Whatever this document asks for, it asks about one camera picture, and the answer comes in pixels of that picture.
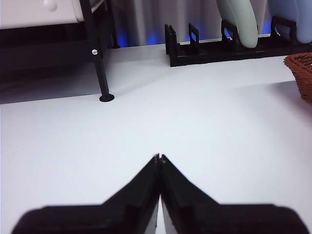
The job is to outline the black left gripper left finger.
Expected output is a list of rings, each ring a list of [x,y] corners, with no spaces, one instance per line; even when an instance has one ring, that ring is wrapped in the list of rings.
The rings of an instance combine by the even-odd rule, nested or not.
[[[46,206],[26,212],[14,234],[154,234],[160,158],[155,155],[123,188],[100,205]]]

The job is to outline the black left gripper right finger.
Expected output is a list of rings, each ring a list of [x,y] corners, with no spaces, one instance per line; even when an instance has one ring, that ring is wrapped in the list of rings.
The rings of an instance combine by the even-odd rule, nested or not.
[[[274,204],[220,204],[190,182],[165,156],[161,201],[168,234],[307,234],[300,216]]]

